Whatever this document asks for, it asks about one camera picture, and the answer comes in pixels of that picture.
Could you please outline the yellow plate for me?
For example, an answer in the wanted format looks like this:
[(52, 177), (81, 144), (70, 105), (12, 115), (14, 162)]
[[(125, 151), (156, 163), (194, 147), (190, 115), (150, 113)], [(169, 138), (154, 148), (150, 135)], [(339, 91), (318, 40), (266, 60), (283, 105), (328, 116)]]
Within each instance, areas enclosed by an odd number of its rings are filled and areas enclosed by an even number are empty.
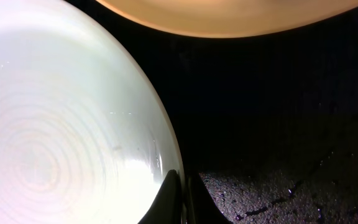
[(172, 34), (238, 38), (322, 21), (358, 7), (358, 0), (98, 0), (133, 22)]

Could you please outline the black round tray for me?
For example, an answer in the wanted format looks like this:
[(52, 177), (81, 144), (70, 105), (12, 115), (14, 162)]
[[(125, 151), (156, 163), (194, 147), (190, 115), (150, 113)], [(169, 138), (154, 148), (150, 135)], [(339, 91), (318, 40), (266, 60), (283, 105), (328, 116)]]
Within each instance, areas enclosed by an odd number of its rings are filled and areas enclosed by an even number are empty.
[(73, 5), (156, 89), (188, 174), (231, 223), (358, 223), (358, 7), (297, 29), (200, 39)]

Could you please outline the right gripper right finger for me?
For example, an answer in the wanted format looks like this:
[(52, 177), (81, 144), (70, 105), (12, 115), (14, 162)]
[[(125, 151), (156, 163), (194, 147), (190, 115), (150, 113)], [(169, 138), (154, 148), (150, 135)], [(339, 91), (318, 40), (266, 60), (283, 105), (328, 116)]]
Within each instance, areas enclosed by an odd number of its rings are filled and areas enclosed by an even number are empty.
[(199, 174), (188, 174), (186, 194), (189, 224), (231, 224), (215, 205)]

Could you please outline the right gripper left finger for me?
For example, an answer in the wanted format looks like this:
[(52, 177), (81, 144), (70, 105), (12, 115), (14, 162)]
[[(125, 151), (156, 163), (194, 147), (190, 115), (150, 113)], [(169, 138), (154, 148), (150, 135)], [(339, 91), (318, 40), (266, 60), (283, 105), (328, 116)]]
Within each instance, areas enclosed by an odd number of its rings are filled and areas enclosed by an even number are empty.
[(139, 224), (180, 224), (182, 191), (176, 170), (168, 171), (152, 205)]

